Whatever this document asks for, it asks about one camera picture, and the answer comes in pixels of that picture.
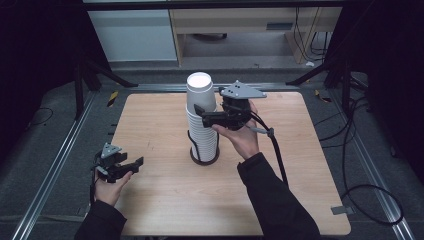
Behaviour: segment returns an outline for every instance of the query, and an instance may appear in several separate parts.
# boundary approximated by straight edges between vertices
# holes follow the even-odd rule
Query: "metal bracket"
[[[109,143],[105,143],[103,150],[102,150],[101,158],[103,158],[103,159],[107,158],[107,157],[112,156],[113,154],[115,154],[115,153],[117,153],[121,150],[122,150],[121,147],[114,146],[114,145],[109,144]]]
[[[352,207],[345,207],[345,206],[338,206],[338,207],[332,207],[331,211],[333,212],[333,215],[339,215],[346,213],[346,215],[355,214],[355,210]]]
[[[266,98],[266,93],[249,87],[239,80],[222,90],[221,95],[232,99]]]

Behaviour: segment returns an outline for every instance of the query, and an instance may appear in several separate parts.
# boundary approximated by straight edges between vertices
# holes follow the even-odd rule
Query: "wooden table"
[[[301,94],[268,93],[253,100],[259,116],[275,129],[290,189],[323,235],[346,235],[341,206]],[[112,144],[128,152],[128,162],[144,156],[140,172],[122,191],[116,207],[128,221],[124,235],[262,235],[236,166],[242,158],[224,137],[218,161],[209,166],[190,158],[185,93],[133,94],[122,112]],[[271,141],[259,135],[261,151],[280,176]]]

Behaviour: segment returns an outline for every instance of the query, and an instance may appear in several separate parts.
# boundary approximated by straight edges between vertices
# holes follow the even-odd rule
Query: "stack of white cups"
[[[194,110],[194,104],[206,112],[216,111],[213,82],[209,74],[196,72],[187,78],[187,119],[191,144],[191,156],[201,165],[211,164],[218,158],[218,136],[211,128],[203,127],[202,118]]]

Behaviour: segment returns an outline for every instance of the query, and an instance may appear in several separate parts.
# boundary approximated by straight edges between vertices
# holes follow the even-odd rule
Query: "black backdrop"
[[[424,3],[375,0],[368,6],[342,10],[327,56],[344,51],[352,70],[368,75],[366,95],[377,119],[396,155],[424,183]],[[338,48],[358,21],[348,49]],[[340,69],[331,71],[326,82],[339,81]]]
[[[48,0],[0,0],[0,4],[1,165],[43,95],[73,81],[76,51],[64,41],[62,26],[75,36],[74,46],[110,68],[86,12],[58,10],[52,7],[55,1]]]

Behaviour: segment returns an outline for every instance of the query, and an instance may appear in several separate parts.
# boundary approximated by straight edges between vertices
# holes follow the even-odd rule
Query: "black jacket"
[[[315,221],[287,186],[275,175],[262,153],[237,166],[266,240],[321,239]],[[97,201],[75,239],[119,239],[126,219],[106,203]]]

